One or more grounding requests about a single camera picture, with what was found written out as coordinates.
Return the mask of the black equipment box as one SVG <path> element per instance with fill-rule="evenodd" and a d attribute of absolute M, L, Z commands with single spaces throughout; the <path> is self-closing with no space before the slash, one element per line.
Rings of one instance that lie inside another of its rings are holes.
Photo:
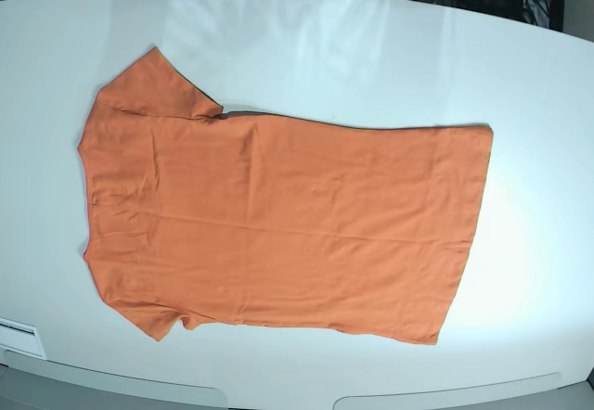
<path fill-rule="evenodd" d="M 523 0 L 457 0 L 460 8 L 504 19 L 520 19 Z"/>

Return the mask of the orange T-shirt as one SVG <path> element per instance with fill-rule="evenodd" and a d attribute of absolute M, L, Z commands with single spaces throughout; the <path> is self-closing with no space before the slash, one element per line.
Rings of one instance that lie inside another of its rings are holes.
<path fill-rule="evenodd" d="M 469 258 L 486 125 L 365 129 L 233 112 L 152 49 L 102 87 L 78 152 L 109 307 L 175 323 L 434 345 Z"/>

